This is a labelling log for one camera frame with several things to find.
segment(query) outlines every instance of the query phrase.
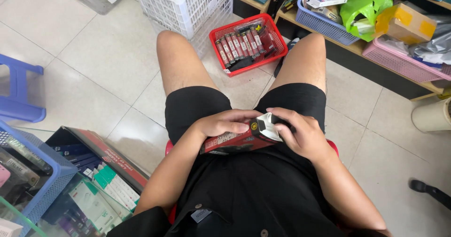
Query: red box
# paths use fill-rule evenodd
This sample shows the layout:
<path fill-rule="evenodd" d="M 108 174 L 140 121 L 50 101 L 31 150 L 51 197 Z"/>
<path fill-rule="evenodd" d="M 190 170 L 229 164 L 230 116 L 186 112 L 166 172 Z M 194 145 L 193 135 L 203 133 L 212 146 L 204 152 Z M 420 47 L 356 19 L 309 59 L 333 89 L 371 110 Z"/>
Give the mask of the red box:
<path fill-rule="evenodd" d="M 274 44 L 277 47 L 276 54 L 273 57 L 269 57 L 269 58 L 261 58 L 261 59 L 259 59 L 257 57 L 256 59 L 258 60 L 258 62 L 252 64 L 251 66 L 244 67 L 244 68 L 241 68 L 239 70 L 235 70 L 233 72 L 227 72 L 228 69 L 224 66 L 224 64 L 222 62 L 221 55 L 219 54 L 218 49 L 216 49 L 215 41 L 220 39 L 220 38 L 222 38 L 222 37 L 224 37 L 225 34 L 228 34 L 228 33 L 231 33 L 231 32 L 235 32 L 234 31 L 234 27 L 236 27 L 236 26 L 238 26 L 240 24 L 244 24 L 246 22 L 250 22 L 250 21 L 256 20 L 258 18 L 263 18 L 264 25 L 267 26 L 268 32 L 271 33 L 271 35 L 272 35 L 272 37 L 274 39 Z M 266 13 L 262 13 L 262 14 L 255 15 L 255 16 L 251 16 L 251 17 L 245 18 L 243 20 L 237 21 L 235 23 L 231 23 L 231 24 L 228 24 L 228 25 L 216 28 L 216 29 L 214 29 L 214 30 L 212 30 L 210 32 L 210 41 L 211 41 L 211 45 L 213 46 L 213 49 L 215 50 L 216 56 L 217 56 L 217 58 L 219 60 L 219 63 L 221 64 L 222 69 L 224 70 L 225 73 L 227 73 L 227 75 L 229 77 L 236 76 L 238 74 L 241 74 L 243 72 L 249 71 L 249 70 L 254 69 L 256 67 L 260 67 L 260 66 L 263 66 L 263 65 L 265 65 L 267 63 L 273 62 L 276 59 L 278 59 L 278 58 L 280 58 L 282 56 L 285 56 L 288 53 L 288 47 L 286 46 L 285 41 L 282 38 L 282 35 L 280 35 L 280 32 L 277 29 L 276 25 L 274 24 L 274 21 L 272 20 L 272 18 Z"/>

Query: pink plastic basket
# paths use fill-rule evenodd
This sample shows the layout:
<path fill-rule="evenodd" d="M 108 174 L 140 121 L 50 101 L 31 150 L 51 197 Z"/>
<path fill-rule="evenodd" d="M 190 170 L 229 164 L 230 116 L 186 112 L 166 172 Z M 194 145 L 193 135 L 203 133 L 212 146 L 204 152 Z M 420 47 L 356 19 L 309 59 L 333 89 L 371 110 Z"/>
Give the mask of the pink plastic basket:
<path fill-rule="evenodd" d="M 362 55 L 419 83 L 440 79 L 451 80 L 451 65 L 444 65 L 442 70 L 438 71 L 380 44 L 377 38 L 366 46 Z"/>

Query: logo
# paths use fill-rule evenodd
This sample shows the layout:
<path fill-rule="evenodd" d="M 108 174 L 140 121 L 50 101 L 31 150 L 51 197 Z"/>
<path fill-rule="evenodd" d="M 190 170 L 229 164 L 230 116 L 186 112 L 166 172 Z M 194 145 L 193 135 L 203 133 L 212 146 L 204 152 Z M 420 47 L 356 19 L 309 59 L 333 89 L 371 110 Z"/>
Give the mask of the logo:
<path fill-rule="evenodd" d="M 257 129 L 257 123 L 256 122 L 253 122 L 252 124 L 251 124 L 251 130 L 256 130 Z"/>

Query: person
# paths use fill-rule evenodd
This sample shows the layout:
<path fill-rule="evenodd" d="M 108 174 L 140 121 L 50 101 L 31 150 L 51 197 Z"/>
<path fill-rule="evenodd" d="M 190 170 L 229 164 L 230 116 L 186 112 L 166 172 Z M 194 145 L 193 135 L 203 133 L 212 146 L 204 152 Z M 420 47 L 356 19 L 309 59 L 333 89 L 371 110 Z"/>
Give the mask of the person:
<path fill-rule="evenodd" d="M 322 35 L 299 40 L 254 110 L 232 109 L 181 35 L 161 32 L 157 55 L 174 147 L 152 173 L 134 216 L 107 237 L 392 236 L 325 139 Z M 242 122 L 266 112 L 296 131 L 276 124 L 285 142 L 227 156 L 199 155 L 207 137 L 243 133 L 249 127 Z"/>

